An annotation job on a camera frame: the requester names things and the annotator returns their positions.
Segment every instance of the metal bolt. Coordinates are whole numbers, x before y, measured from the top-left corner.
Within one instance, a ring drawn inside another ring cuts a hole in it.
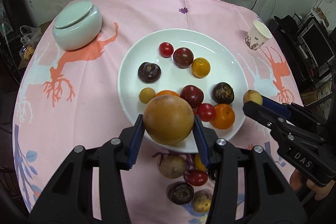
[[[256,151],[257,153],[261,153],[261,152],[264,151],[263,148],[262,148],[261,146],[259,146],[259,145],[255,146],[253,149],[254,149],[254,151]]]
[[[218,139],[217,141],[216,141],[216,143],[218,144],[218,145],[226,145],[226,140],[224,140],[224,139]]]
[[[113,138],[111,140],[111,144],[113,145],[118,145],[119,143],[121,143],[121,140],[119,138]]]
[[[81,145],[77,145],[73,150],[75,153],[80,153],[84,150],[84,147]]]

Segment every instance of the white paper cup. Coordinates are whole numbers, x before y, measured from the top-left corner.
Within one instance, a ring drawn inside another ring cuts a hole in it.
[[[258,20],[254,20],[253,25],[245,38],[245,43],[251,50],[257,50],[271,38],[272,34],[266,25]]]

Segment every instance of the tablecloth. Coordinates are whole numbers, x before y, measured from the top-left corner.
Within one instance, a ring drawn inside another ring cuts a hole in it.
[[[43,35],[26,70],[13,119],[14,163],[20,189],[31,210],[43,187],[76,145],[103,145],[129,127],[117,94],[117,74],[128,49],[145,35],[169,28],[206,34],[227,47],[240,62],[250,89],[278,102],[301,104],[295,81],[274,38],[259,50],[244,43],[253,20],[251,10],[219,0],[90,0],[102,13],[99,35],[77,51],[61,50],[52,26]],[[294,168],[277,155],[269,130],[246,118],[231,139],[237,147],[261,145],[287,180]],[[136,165],[122,171],[125,199],[132,223],[204,223],[207,213],[190,204],[168,200],[166,188],[183,177],[163,177],[157,161],[172,152],[144,139]],[[192,155],[188,170],[194,169]],[[239,173],[238,212],[243,213],[243,173]],[[214,182],[199,189],[213,191]],[[98,172],[93,175],[93,213],[100,218]]]

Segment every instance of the white plate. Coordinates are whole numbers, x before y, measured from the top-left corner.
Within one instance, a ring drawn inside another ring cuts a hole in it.
[[[210,73],[198,79],[192,74],[191,67],[177,67],[172,57],[164,58],[159,54],[158,49],[162,42],[169,42],[174,49],[187,47],[193,52],[194,58],[204,57],[210,62]],[[162,74],[158,81],[146,84],[138,78],[138,68],[143,62],[160,66]],[[245,119],[243,95],[248,90],[248,85],[242,67],[227,48],[211,37],[190,30],[167,29],[145,36],[129,49],[118,73],[118,95],[127,118],[134,124],[146,106],[139,101],[139,93],[145,87],[151,87],[155,92],[173,90],[180,93],[186,85],[195,85],[204,93],[203,103],[216,105],[211,99],[211,91],[219,82],[230,84],[234,90],[235,100],[231,106],[235,111],[236,120],[233,126],[226,130],[216,129],[209,122],[203,122],[203,125],[215,129],[219,137],[229,140],[241,128]],[[153,141],[147,132],[145,136]],[[181,153],[198,152],[192,133],[176,146],[158,145]]]

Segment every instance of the human hand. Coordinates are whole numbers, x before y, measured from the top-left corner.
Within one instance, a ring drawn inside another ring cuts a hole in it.
[[[294,191],[297,191],[301,188],[303,185],[303,176],[300,173],[299,170],[295,169],[293,174],[291,175],[291,178],[289,179],[289,184],[292,187]],[[335,184],[335,181],[329,182],[329,184],[325,187],[318,187],[314,182],[312,182],[310,179],[307,180],[306,185],[310,190],[313,190],[315,194],[315,200],[322,200],[325,198],[330,190],[333,188]]]

